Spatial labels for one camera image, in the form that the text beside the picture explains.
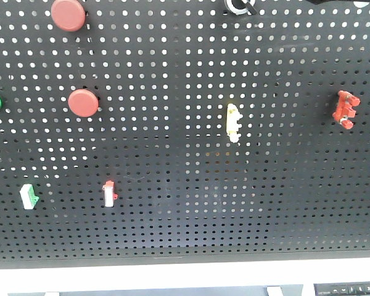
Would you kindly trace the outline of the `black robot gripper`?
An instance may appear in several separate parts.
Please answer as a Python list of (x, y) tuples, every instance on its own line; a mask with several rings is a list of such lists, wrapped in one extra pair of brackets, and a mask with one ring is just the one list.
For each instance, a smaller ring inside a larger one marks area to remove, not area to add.
[(332, 1), (339, 1), (339, 2), (353, 2), (355, 0), (307, 0), (308, 2), (311, 2), (313, 4), (322, 4), (322, 3), (327, 3), (327, 2), (332, 2)]

